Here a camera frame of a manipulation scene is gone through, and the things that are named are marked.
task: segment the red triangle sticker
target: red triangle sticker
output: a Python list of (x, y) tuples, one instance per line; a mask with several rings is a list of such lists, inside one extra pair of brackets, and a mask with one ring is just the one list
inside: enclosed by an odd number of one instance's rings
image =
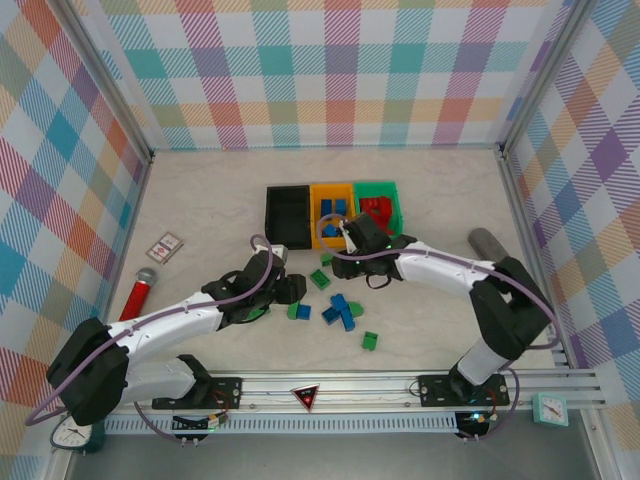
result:
[(319, 384), (308, 385), (306, 387), (294, 388), (291, 390), (291, 393), (293, 393), (293, 396), (298, 399), (304, 408), (307, 409), (307, 412), (311, 413), (319, 387)]

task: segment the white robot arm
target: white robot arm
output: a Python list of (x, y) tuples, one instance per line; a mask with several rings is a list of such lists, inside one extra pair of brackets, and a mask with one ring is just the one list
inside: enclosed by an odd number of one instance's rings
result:
[[(345, 224), (343, 231), (355, 251), (333, 258), (337, 277), (366, 276), (368, 282), (371, 276), (382, 275), (388, 283), (394, 279), (417, 281), (471, 301), (482, 336), (449, 372), (451, 389), (462, 401), (472, 398), (491, 375), (520, 358), (551, 322), (539, 306), (550, 309), (548, 302), (514, 258), (497, 263), (470, 260), (406, 235), (391, 240), (366, 214)], [(399, 253), (380, 254), (385, 251)], [(514, 285), (537, 297), (538, 302), (532, 302)]]
[[(305, 277), (285, 275), (287, 250), (274, 246), (273, 251), (268, 274), (269, 253), (257, 247), (244, 270), (229, 272), (176, 305), (112, 325), (103, 325), (97, 318), (82, 322), (47, 371), (54, 389), (70, 380), (60, 399), (75, 422), (90, 425), (118, 405), (141, 400), (208, 396), (210, 377), (191, 355), (169, 362), (146, 360), (191, 337), (253, 321), (250, 313), (264, 312), (271, 303), (289, 305), (301, 300)], [(266, 280), (256, 289), (263, 277)], [(87, 367), (75, 372), (91, 355), (95, 358)]]

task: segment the clock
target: clock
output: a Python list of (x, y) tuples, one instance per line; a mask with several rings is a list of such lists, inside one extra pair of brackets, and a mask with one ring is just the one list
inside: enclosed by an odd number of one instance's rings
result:
[(567, 401), (560, 395), (538, 393), (531, 397), (533, 421), (551, 427), (569, 426)]
[(80, 427), (69, 415), (53, 429), (50, 441), (55, 448), (94, 453), (102, 448), (105, 439), (104, 422)]

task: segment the plaid wall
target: plaid wall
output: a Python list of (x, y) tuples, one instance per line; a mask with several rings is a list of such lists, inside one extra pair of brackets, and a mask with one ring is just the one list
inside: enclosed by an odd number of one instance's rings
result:
[(561, 2), (74, 3), (152, 143), (193, 149), (493, 144)]
[(547, 32), (547, 35), (544, 37), (544, 41), (540, 46), (540, 50), (538, 50), (538, 54), (536, 55), (535, 60), (529, 67), (529, 71), (527, 72), (522, 85), (520, 86), (520, 90), (518, 90), (518, 95), (516, 96), (515, 101), (511, 105), (511, 109), (509, 110), (509, 114), (507, 115), (507, 120), (504, 122), (502, 129), (500, 130), (500, 134), (498, 135), (497, 142), (502, 143), (513, 124), (518, 112), (520, 111), (520, 107), (522, 102), (527, 97), (529, 92), (531, 91), (531, 87), (533, 87), (536, 77), (538, 76), (538, 72), (542, 65), (544, 65), (549, 53), (551, 52), (551, 46), (553, 42), (556, 40), (556, 37), (561, 32), (562, 27), (567, 20), (569, 13), (571, 13), (571, 8), (576, 3), (576, 0), (563, 0), (562, 6), (556, 17), (553, 20), (553, 24), (551, 28)]
[(45, 371), (113, 285), (145, 162), (44, 0), (0, 2), (0, 479), (30, 479)]
[(529, 220), (580, 366), (640, 470), (640, 6), (602, 0), (515, 149)]

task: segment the blue toy piece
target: blue toy piece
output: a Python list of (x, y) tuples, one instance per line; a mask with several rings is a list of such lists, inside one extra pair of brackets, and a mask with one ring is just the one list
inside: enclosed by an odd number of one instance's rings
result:
[(325, 215), (329, 215), (331, 212), (331, 199), (323, 198), (320, 200), (320, 216), (324, 217)]
[(346, 310), (342, 310), (340, 312), (340, 316), (342, 317), (342, 324), (344, 325), (344, 331), (350, 332), (356, 328), (356, 322), (353, 321), (353, 315), (347, 308)]
[(322, 312), (322, 318), (325, 319), (328, 325), (332, 325), (338, 318), (340, 318), (340, 312), (333, 307), (329, 307)]
[(298, 317), (298, 320), (309, 320), (311, 317), (311, 307), (309, 305), (298, 305), (296, 317)]
[(341, 293), (331, 297), (331, 306), (335, 308), (337, 312), (340, 312), (340, 313), (342, 313), (343, 310), (349, 311), (349, 304), (344, 299)]
[(334, 225), (329, 224), (326, 227), (324, 227), (324, 229), (322, 230), (322, 236), (323, 237), (337, 237), (338, 236), (338, 229)]
[(347, 201), (344, 198), (336, 198), (336, 213), (339, 215), (347, 214)]

